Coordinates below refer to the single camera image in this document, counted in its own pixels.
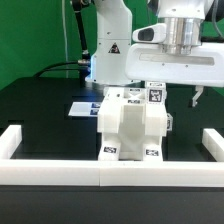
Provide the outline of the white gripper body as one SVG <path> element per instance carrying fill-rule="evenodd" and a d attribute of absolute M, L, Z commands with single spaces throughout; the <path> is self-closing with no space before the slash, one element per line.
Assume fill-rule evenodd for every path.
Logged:
<path fill-rule="evenodd" d="M 166 25 L 133 32 L 125 74 L 129 79 L 195 86 L 224 87 L 224 44 L 202 43 L 188 54 L 165 51 Z"/>

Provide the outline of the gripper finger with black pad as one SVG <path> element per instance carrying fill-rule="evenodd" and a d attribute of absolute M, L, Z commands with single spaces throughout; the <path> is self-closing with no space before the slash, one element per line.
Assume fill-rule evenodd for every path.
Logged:
<path fill-rule="evenodd" d="M 204 87 L 203 86 L 196 86 L 195 87 L 195 95 L 192 98 L 192 106 L 193 107 L 197 106 L 197 104 L 198 104 L 197 100 L 202 95 L 203 91 L 204 91 Z"/>

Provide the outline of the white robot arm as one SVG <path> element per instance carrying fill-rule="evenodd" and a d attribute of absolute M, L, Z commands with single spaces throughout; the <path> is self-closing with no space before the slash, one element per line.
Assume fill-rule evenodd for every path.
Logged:
<path fill-rule="evenodd" d="M 224 0 L 146 0 L 157 23 L 132 29 L 123 0 L 87 0 L 97 11 L 97 50 L 88 80 L 97 85 L 139 81 L 224 87 L 224 36 L 201 35 L 205 21 L 224 18 Z"/>

